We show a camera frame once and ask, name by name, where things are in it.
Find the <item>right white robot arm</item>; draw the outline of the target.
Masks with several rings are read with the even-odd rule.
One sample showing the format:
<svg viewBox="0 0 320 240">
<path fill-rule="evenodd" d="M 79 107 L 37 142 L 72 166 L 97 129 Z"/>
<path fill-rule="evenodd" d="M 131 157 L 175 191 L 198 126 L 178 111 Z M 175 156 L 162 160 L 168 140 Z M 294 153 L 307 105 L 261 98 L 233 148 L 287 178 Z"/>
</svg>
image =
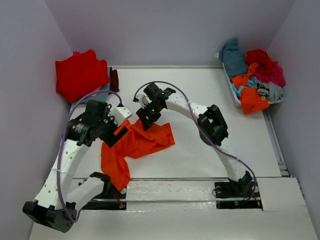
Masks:
<svg viewBox="0 0 320 240">
<path fill-rule="evenodd" d="M 228 137 L 228 125 L 216 105 L 204 106 L 197 104 L 172 83 L 161 81 L 170 87 L 161 89 L 158 81 L 145 83 L 143 94 L 135 92 L 133 101 L 140 104 L 136 112 L 146 131 L 160 118 L 163 109 L 179 113 L 195 123 L 201 140 L 210 146 L 222 162 L 230 190 L 235 196 L 242 196 L 248 190 L 257 187 L 257 178 L 253 170 L 237 156 L 232 154 L 232 145 Z"/>
</svg>

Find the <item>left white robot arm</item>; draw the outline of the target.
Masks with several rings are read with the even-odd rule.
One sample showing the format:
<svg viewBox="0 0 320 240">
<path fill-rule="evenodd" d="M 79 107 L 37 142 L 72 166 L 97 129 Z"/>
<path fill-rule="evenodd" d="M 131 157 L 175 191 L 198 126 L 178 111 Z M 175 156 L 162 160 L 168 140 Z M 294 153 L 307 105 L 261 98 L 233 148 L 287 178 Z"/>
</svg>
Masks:
<svg viewBox="0 0 320 240">
<path fill-rule="evenodd" d="M 34 200 L 25 202 L 22 211 L 35 223 L 66 233 L 78 221 L 82 208 L 96 196 L 110 194 L 111 178 L 93 172 L 75 190 L 70 190 L 77 169 L 91 147 L 100 139 L 113 147 L 127 132 L 121 124 L 132 116 L 122 104 L 90 100 L 83 113 L 68 118 L 56 160 Z"/>
</svg>

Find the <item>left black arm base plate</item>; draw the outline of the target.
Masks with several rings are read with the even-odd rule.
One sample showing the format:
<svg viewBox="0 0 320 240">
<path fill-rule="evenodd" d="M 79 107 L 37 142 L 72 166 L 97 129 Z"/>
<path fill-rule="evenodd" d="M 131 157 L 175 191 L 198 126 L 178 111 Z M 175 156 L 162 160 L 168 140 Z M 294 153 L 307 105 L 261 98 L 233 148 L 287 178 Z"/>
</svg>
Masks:
<svg viewBox="0 0 320 240">
<path fill-rule="evenodd" d="M 105 183 L 102 192 L 92 198 L 82 210 L 124 211 L 127 209 L 126 193 L 121 193 L 110 182 Z"/>
</svg>

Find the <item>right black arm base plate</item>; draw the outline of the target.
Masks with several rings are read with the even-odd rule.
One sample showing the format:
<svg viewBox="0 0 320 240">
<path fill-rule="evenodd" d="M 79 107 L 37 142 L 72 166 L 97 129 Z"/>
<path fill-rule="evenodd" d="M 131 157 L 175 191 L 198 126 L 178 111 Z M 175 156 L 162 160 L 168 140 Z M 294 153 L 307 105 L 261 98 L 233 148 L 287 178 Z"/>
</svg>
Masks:
<svg viewBox="0 0 320 240">
<path fill-rule="evenodd" d="M 215 197 L 216 208 L 218 210 L 238 210 L 238 209 L 263 209 L 260 189 L 258 184 L 254 186 L 252 181 L 247 190 L 236 192 L 231 188 L 228 181 L 218 181 L 214 183 L 211 194 Z"/>
</svg>

